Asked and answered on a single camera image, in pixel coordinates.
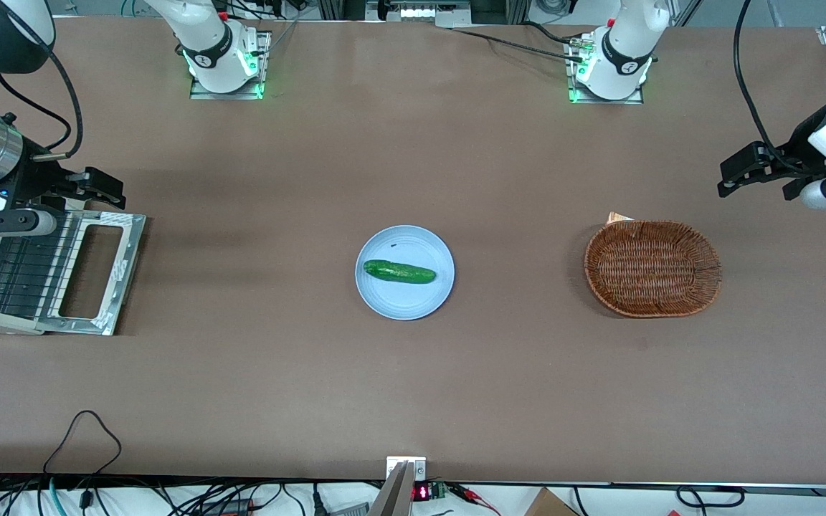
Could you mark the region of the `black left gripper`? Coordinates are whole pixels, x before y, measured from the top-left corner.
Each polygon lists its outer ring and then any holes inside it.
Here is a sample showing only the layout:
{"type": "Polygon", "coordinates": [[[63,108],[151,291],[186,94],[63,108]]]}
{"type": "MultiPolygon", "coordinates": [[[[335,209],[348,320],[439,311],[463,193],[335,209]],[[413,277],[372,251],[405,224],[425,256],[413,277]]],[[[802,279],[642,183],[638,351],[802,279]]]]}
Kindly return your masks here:
{"type": "Polygon", "coordinates": [[[826,157],[807,140],[825,117],[826,104],[797,124],[789,140],[778,149],[782,153],[780,164],[777,164],[777,148],[761,141],[745,145],[722,161],[718,196],[724,199],[741,187],[775,181],[777,172],[780,172],[783,178],[793,179],[782,187],[784,199],[792,201],[799,197],[810,180],[826,178],[826,157]]]}

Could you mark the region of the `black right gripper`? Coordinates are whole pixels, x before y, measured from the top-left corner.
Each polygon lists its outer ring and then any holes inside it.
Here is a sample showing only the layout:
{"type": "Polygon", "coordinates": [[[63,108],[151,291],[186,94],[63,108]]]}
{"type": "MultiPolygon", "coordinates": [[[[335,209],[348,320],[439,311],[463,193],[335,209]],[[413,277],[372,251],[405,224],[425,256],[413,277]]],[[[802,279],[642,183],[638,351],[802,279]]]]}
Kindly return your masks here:
{"type": "Polygon", "coordinates": [[[84,167],[67,176],[72,196],[52,192],[66,175],[54,161],[37,163],[22,156],[14,170],[0,180],[0,237],[50,235],[67,210],[78,209],[78,200],[125,210],[127,197],[121,180],[96,167],[84,167]]]}

